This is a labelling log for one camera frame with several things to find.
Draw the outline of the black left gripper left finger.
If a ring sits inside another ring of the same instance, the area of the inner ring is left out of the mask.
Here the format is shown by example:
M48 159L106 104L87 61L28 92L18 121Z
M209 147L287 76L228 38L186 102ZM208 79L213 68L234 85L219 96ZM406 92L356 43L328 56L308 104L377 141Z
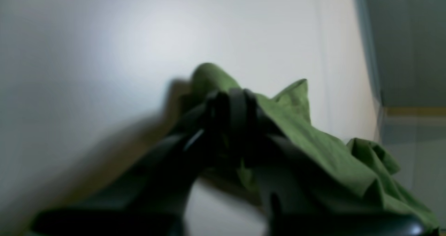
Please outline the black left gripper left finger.
M213 91L115 181L89 198L41 212L39 236L183 236L191 187L204 170L228 163L222 131L229 100Z

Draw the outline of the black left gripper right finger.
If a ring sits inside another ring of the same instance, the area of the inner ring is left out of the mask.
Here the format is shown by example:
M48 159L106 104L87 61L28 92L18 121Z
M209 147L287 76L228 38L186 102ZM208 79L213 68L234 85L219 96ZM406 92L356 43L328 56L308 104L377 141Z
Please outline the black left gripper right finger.
M253 171L271 236L420 236L414 215L361 200L295 146L249 90L228 93L230 149Z

